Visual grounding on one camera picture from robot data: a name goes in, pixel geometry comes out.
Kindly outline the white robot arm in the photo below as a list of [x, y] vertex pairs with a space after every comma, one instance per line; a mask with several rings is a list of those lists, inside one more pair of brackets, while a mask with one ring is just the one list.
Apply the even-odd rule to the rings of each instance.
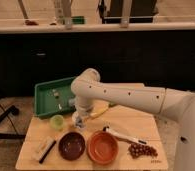
[[195, 92], [102, 83], [99, 72], [93, 68], [72, 81], [71, 91], [79, 115], [89, 115], [93, 100], [98, 99], [175, 121], [179, 134], [173, 171], [195, 171]]

